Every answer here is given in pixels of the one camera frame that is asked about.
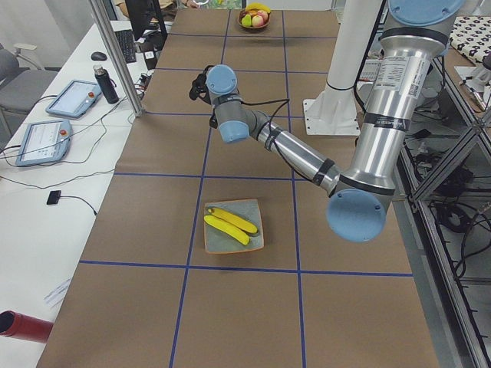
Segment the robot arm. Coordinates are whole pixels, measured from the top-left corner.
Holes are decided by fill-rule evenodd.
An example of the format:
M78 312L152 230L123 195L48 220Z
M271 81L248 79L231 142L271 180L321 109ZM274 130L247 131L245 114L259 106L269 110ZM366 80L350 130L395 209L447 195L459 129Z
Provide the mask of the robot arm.
M430 63L446 50L461 6L460 1L346 2L325 89L304 102L304 113L311 135L357 139L347 169L339 169L271 117L248 110L235 72L218 64L207 71L206 87L222 140L256 139L329 194L326 217L334 233L351 242L376 238L386 222L395 191L392 174ZM358 122L354 88L371 36L380 26L384 56L364 119Z

